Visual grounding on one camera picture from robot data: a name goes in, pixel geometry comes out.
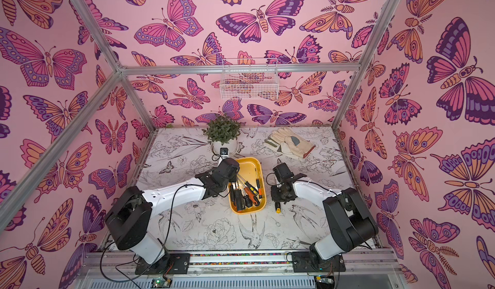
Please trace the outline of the yellow plastic storage tray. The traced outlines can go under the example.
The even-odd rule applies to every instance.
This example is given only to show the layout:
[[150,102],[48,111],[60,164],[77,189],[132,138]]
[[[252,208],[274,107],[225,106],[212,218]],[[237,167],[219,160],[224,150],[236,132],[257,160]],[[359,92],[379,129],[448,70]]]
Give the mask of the yellow plastic storage tray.
[[[258,173],[260,176],[260,183],[261,183],[263,199],[261,199],[260,205],[258,207],[252,206],[249,209],[245,208],[244,210],[237,212],[235,204],[234,204],[233,183],[231,183],[229,185],[229,190],[230,190],[230,194],[229,194],[230,195],[230,197],[229,197],[230,203],[229,204],[230,204],[231,210],[238,215],[257,213],[257,212],[261,211],[267,203],[267,190],[266,190],[265,185],[264,185],[264,177],[263,177],[263,173],[262,173],[261,163],[254,157],[240,158],[240,159],[237,159],[237,161],[240,164],[240,171],[238,172],[238,174],[250,174],[250,173],[253,173],[255,171],[255,169],[258,170]],[[237,178],[236,182],[238,183],[238,186],[242,190],[241,182],[238,180],[238,178]]]

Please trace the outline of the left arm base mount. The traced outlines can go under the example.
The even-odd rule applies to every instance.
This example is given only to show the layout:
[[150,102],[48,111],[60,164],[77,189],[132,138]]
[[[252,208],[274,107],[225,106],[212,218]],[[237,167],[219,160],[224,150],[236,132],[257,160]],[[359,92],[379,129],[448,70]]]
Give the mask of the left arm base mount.
[[149,265],[144,259],[140,258],[136,265],[135,274],[144,275],[184,275],[188,273],[190,253],[169,253],[158,260],[157,263]]

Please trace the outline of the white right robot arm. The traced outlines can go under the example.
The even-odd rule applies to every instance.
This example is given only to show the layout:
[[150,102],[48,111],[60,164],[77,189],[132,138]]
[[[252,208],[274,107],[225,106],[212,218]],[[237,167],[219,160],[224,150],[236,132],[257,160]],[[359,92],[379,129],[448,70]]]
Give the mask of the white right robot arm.
[[285,164],[273,168],[277,179],[271,184],[271,198],[279,213],[281,205],[303,199],[324,210],[329,234],[309,247],[308,261],[319,267],[359,246],[378,234],[378,226],[359,192],[350,187],[332,190],[306,180],[305,174],[294,174]]

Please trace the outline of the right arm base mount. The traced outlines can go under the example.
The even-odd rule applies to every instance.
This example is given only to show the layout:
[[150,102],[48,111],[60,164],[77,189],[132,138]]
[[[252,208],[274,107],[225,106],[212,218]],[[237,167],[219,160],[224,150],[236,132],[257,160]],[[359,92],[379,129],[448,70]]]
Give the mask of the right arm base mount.
[[290,252],[294,272],[297,273],[330,273],[345,272],[346,267],[341,255],[329,259],[322,259],[315,250]]

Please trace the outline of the black yellow Deli screwdriver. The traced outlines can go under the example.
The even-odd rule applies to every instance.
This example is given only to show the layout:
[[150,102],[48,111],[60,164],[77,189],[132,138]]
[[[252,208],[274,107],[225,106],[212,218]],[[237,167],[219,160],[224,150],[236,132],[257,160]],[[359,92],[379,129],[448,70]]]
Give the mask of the black yellow Deli screwdriver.
[[281,203],[280,202],[275,202],[275,211],[277,214],[281,213]]

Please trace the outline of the orange handled screwdriver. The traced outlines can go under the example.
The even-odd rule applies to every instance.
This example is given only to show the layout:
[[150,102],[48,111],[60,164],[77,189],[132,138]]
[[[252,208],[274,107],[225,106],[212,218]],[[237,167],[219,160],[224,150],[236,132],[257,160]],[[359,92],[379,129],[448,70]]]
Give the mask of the orange handled screwdriver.
[[250,194],[250,197],[251,197],[251,200],[253,202],[253,206],[258,207],[260,205],[259,197],[258,196],[254,196],[252,193]]

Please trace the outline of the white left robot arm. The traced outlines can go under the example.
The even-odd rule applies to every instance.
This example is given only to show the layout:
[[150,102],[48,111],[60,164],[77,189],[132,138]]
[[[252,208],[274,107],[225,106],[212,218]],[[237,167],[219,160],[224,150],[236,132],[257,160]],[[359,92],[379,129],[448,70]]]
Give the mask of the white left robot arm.
[[240,164],[232,158],[189,180],[161,189],[127,188],[107,212],[104,223],[119,250],[131,250],[149,265],[168,255],[165,242],[154,237],[150,220],[176,206],[218,197],[237,177]]

